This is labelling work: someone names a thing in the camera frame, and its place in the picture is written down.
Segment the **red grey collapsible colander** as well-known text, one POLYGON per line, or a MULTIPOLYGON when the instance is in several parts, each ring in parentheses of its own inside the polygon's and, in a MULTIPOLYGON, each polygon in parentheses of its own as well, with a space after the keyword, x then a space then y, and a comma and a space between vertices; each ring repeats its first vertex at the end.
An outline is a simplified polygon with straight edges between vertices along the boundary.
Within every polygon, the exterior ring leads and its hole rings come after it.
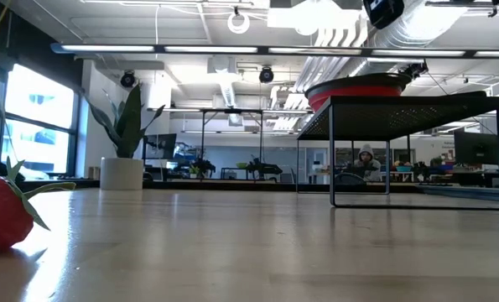
POLYGON ((411 76, 398 73, 356 75, 311 86, 304 96, 317 112, 330 96, 401 96, 411 81, 411 76))

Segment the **black perforated metal shelf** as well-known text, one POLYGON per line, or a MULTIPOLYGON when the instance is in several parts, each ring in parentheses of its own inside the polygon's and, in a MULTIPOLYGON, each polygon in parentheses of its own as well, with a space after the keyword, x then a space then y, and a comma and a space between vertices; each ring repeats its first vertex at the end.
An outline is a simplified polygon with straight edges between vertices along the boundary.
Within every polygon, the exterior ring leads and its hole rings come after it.
POLYGON ((330 96, 304 125, 297 140, 329 143, 329 199, 334 208, 459 211, 465 208, 338 204, 335 200, 335 142, 380 141, 386 144, 386 155, 389 155, 390 142, 394 139, 492 111, 496 113, 499 143, 499 96, 486 96, 482 91, 448 96, 330 96))

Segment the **potted aloe plant white pot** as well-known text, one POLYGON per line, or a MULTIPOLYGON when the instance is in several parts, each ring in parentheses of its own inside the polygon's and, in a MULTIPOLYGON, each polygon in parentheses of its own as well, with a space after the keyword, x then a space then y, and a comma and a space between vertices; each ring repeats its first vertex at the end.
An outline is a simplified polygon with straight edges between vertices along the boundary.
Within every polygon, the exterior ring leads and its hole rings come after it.
POLYGON ((133 157, 138 145, 145 138, 148 127, 162 115, 164 106, 156 109, 152 119, 142 125, 142 84, 130 90, 127 99, 118 106, 111 102, 114 118, 94 106, 89 100, 90 111, 100 124, 116 151, 115 158, 102 158, 100 188, 102 190, 141 190, 143 188, 144 162, 133 157))

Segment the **red toy strawberry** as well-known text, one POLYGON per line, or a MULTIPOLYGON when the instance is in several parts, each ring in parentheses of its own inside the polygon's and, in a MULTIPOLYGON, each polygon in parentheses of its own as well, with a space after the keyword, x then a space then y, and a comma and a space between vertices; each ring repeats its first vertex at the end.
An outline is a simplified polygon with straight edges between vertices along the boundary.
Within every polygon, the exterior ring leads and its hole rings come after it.
POLYGON ((30 199, 51 190, 73 190, 74 182, 42 185, 24 192, 18 187, 18 175, 23 161, 12 164, 6 160, 6 175, 0 176, 0 250, 7 250, 22 242, 32 231, 34 225, 49 230, 49 226, 34 208, 30 199))

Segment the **black ceiling mounted device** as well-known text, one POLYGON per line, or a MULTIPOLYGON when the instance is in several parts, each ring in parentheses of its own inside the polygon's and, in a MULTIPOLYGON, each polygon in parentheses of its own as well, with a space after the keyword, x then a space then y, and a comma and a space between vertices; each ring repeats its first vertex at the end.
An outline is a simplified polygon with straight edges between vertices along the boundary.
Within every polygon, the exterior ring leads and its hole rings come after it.
POLYGON ((412 63, 405 65, 404 67, 398 70, 400 75, 408 76, 412 81, 419 78, 422 74, 425 74, 429 71, 429 68, 426 62, 421 63, 412 63))

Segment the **person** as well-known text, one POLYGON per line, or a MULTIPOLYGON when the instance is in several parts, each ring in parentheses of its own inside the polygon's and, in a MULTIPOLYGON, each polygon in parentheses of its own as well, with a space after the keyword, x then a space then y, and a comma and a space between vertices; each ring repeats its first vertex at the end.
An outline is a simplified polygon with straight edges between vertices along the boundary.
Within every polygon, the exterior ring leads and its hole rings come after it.
POLYGON ((367 182, 378 182, 382 179, 382 165, 376 160, 370 144, 365 144, 361 147, 353 167, 355 173, 367 182))

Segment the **round white ceiling lamp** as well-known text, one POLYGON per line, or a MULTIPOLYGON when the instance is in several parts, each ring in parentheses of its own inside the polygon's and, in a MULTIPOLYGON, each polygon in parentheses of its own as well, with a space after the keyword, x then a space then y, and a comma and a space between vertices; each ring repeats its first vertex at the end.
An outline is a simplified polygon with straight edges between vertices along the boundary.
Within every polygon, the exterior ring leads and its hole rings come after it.
POLYGON ((227 27, 234 34, 244 34, 250 28, 250 19, 246 13, 232 13, 227 19, 227 27))

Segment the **large dark monitor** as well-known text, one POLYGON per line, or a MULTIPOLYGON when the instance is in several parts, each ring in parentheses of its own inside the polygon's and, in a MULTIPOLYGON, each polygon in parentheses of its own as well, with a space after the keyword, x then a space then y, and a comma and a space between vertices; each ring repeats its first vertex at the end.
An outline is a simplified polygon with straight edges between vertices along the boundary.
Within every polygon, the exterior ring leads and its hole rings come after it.
POLYGON ((454 133, 456 164, 499 164, 497 135, 454 133))

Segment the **black office chair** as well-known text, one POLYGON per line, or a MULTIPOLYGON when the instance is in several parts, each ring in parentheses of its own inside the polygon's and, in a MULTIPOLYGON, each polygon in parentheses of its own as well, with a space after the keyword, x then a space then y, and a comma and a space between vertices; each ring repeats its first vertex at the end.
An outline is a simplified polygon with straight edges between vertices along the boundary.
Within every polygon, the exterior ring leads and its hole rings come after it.
POLYGON ((366 185, 366 181, 352 173, 340 173, 335 176, 335 184, 336 185, 366 185))

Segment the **long linear ceiling light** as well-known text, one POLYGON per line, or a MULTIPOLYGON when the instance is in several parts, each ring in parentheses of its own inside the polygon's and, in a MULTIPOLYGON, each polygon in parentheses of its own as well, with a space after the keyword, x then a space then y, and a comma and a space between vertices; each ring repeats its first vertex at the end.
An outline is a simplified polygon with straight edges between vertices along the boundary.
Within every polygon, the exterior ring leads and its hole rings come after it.
POLYGON ((499 49, 384 49, 315 46, 225 46, 163 44, 60 44, 56 54, 286 55, 360 58, 499 60, 499 49))

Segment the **long blue-edged bench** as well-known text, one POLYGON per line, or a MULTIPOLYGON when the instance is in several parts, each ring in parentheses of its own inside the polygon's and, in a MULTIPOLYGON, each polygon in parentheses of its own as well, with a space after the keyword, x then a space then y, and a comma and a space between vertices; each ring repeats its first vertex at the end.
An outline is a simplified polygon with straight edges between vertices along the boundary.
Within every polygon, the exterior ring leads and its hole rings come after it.
POLYGON ((455 198, 499 201, 499 189, 438 185, 416 185, 427 195, 443 195, 455 198))

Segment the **black tabletop device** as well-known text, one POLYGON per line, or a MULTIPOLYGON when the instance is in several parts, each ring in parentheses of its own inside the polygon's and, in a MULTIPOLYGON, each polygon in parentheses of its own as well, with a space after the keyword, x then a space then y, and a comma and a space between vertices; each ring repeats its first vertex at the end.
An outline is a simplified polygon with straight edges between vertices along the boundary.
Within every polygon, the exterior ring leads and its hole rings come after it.
POLYGON ((246 166, 248 171, 255 180, 265 180, 267 174, 280 175, 283 171, 276 164, 267 164, 260 158, 253 158, 246 166))

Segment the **small dark background plant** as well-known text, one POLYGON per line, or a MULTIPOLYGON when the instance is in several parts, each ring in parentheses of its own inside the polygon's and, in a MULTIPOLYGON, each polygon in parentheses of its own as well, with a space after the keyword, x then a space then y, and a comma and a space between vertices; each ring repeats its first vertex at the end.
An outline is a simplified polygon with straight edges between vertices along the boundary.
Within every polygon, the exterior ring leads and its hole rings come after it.
POLYGON ((206 159, 197 159, 190 165, 190 173, 200 179, 211 177, 215 172, 215 165, 206 159))

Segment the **small dark monitor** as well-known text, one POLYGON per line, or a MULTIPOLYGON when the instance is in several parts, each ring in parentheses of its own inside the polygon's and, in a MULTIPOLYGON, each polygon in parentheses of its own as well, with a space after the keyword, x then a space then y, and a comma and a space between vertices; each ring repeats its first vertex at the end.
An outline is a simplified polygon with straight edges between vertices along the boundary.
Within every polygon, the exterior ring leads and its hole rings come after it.
POLYGON ((176 144, 176 133, 147 135, 144 137, 144 159, 172 159, 176 144))

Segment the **large glass window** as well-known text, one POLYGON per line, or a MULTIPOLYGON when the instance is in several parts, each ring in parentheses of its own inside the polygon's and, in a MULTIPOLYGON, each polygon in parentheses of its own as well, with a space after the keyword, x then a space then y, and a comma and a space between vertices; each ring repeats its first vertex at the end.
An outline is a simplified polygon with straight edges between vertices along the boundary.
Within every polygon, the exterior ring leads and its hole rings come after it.
POLYGON ((78 94, 27 67, 0 69, 0 162, 23 162, 30 180, 75 169, 78 94))

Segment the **ribbed silver ceiling duct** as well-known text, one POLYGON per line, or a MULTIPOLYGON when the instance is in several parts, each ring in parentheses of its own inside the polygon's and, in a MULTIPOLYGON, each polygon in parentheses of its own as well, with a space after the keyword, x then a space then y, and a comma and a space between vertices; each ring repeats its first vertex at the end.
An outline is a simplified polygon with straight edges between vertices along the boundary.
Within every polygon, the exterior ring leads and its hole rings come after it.
POLYGON ((448 31, 467 8, 427 6, 426 2, 449 0, 403 0, 403 14, 384 29, 372 29, 363 46, 370 48, 425 48, 448 31))

